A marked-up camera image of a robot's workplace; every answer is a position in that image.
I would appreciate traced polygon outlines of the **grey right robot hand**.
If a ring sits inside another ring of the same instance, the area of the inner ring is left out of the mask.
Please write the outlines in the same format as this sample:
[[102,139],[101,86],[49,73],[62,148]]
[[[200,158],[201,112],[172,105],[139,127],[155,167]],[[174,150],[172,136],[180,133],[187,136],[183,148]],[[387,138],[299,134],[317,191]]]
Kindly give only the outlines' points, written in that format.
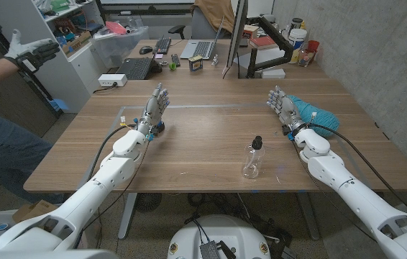
[[278,115],[284,135],[291,134],[294,137],[307,128],[298,107],[279,86],[270,90],[267,105]]

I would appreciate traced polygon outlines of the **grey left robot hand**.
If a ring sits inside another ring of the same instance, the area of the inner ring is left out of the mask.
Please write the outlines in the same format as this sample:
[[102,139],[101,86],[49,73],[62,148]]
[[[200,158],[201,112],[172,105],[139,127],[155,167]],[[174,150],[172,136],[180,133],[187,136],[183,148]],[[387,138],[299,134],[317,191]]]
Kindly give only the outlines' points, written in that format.
[[163,84],[159,82],[142,110],[136,130],[148,135],[154,128],[158,127],[169,103],[168,90],[163,88]]

